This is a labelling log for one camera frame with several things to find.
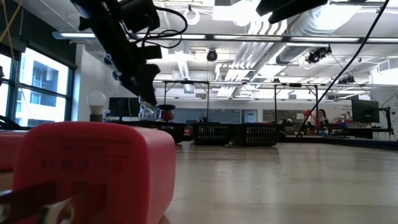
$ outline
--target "ceiling duct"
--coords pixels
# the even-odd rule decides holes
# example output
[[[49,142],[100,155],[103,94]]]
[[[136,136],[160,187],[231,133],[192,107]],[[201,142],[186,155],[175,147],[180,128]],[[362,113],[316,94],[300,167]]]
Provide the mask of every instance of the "ceiling duct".
[[[304,12],[297,21],[288,29],[288,35],[330,35],[339,27],[348,22],[352,16],[361,9],[361,6],[336,6],[327,4],[311,11]],[[288,46],[274,44],[267,55],[261,60],[256,70],[263,76],[273,77],[285,66],[272,69],[271,65],[289,64],[301,56],[308,47]]]

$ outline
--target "window frame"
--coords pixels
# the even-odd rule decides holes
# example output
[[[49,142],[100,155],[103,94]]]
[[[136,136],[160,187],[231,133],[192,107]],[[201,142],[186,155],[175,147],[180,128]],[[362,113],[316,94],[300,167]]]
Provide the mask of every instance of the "window frame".
[[[16,119],[16,109],[17,109],[17,104],[21,103],[21,101],[18,100],[18,89],[28,89],[35,91],[37,93],[43,93],[47,94],[50,96],[56,96],[56,97],[61,97],[65,99],[65,114],[64,114],[64,120],[65,121],[71,121],[72,119],[72,102],[73,102],[73,80],[75,78],[75,68],[72,68],[71,66],[65,65],[64,63],[60,62],[59,60],[43,54],[43,52],[35,49],[34,47],[28,46],[31,50],[34,50],[43,56],[46,56],[58,63],[61,63],[62,65],[68,67],[68,78],[67,78],[67,94],[60,94],[54,91],[46,90],[45,88],[40,88],[32,85],[27,85],[25,83],[21,83],[19,80],[20,74],[21,74],[21,60],[22,60],[22,54],[18,53],[16,55],[16,60],[11,61],[11,69],[10,69],[10,77],[9,79],[4,79],[3,78],[3,84],[7,84],[9,86],[8,88],[8,95],[7,95],[7,108],[6,108],[6,117],[9,119],[12,119],[13,121]]]

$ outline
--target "black pole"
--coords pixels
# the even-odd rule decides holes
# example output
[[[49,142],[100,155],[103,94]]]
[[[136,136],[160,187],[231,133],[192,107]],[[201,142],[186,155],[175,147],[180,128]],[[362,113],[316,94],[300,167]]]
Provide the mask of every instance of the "black pole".
[[[207,121],[209,122],[210,84],[207,84]]]
[[[167,93],[167,83],[164,83],[164,102],[163,104],[166,104],[166,93]]]
[[[278,115],[276,107],[276,85],[274,85],[274,101],[275,101],[275,124],[278,124]]]
[[[315,101],[318,102],[318,86],[315,85]],[[319,107],[317,104],[317,120],[319,121]]]

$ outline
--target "person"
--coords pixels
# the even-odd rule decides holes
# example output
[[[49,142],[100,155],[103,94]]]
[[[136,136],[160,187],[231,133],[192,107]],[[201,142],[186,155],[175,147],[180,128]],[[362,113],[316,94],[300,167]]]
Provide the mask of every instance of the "person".
[[[319,117],[319,121],[321,121],[321,122],[328,119],[328,118],[326,117],[326,112],[325,112],[324,109],[319,109],[319,110],[318,110],[318,117]]]

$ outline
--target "white ceiling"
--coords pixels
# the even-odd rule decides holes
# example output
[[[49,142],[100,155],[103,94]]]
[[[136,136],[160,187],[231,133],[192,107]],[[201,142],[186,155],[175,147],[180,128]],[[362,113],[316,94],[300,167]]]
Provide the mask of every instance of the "white ceiling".
[[[206,10],[211,10],[209,7],[213,4],[211,1],[206,2]],[[76,31],[78,27],[79,13],[67,0],[28,0],[24,1],[24,7],[40,17],[45,22],[49,23],[59,31]],[[391,1],[390,6],[398,6],[398,0]],[[174,9],[185,9],[186,6],[174,7]],[[334,31],[333,35],[344,36],[364,36],[369,30],[370,25],[376,17],[374,12],[359,12],[356,13],[351,20],[345,25]],[[159,13],[161,19],[161,27],[159,30],[168,28],[182,29],[183,23],[177,16],[168,15],[167,19],[162,12]],[[376,26],[373,36],[388,36],[398,37],[398,14],[385,13],[382,15],[378,25]],[[236,26],[231,21],[214,21],[212,16],[201,14],[199,23],[190,26],[187,33],[191,34],[245,34],[248,31],[248,26]],[[196,55],[194,61],[188,62],[190,70],[209,70],[214,72],[216,63],[206,62],[205,57],[209,48],[215,48],[219,53],[220,60],[233,60],[239,52],[241,43],[239,42],[222,42],[222,41],[185,41],[191,46],[191,50],[195,49]],[[331,45],[334,55],[338,55],[337,59],[342,66],[346,65],[351,56],[358,49],[359,45],[347,44],[333,44]],[[97,41],[92,41],[86,46],[86,49],[95,57],[103,58],[103,51]],[[360,56],[363,56],[363,61],[381,62],[385,60],[383,57],[398,55],[398,46],[395,45],[366,45]],[[163,74],[170,74],[172,70],[177,69],[177,63],[171,60],[154,60],[152,63],[159,65]],[[335,62],[333,58],[326,58],[322,61],[326,65],[316,65],[307,70],[300,64],[299,67],[287,67],[284,72],[287,74],[284,79],[289,77],[302,77],[306,80],[308,76],[321,77],[324,80],[337,75],[341,71],[341,67]],[[355,68],[357,82],[367,81],[369,76],[369,67],[373,64],[365,62],[355,62],[351,68]]]

